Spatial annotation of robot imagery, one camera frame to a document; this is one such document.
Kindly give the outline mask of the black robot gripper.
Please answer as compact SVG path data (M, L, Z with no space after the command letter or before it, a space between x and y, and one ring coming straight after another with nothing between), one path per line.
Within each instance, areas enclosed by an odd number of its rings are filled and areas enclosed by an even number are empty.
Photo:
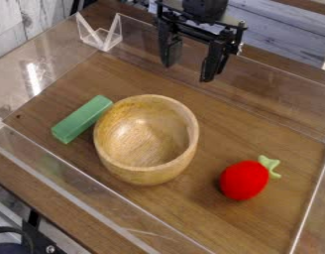
M242 50L244 20L228 15L230 0L156 0L160 59L171 67L183 54L183 36L210 44L200 82L210 82L224 70L230 53Z

